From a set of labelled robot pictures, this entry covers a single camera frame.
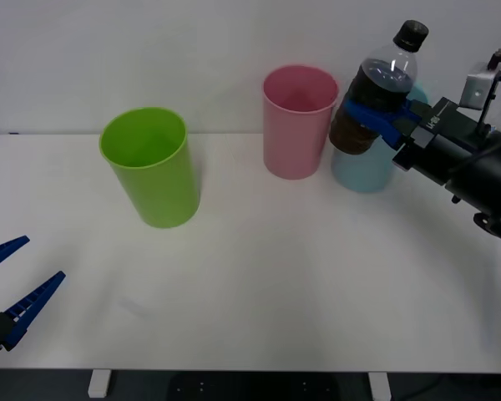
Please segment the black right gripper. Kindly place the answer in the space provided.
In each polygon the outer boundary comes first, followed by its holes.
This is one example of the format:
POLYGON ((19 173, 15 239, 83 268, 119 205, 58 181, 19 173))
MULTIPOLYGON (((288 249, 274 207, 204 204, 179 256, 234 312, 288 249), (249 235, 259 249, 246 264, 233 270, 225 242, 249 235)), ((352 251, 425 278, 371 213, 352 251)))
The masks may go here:
POLYGON ((488 146, 491 128, 442 98, 434 106, 406 99, 396 112, 381 112, 348 100, 344 110, 358 124, 399 149, 393 163, 403 170, 450 170, 488 146))

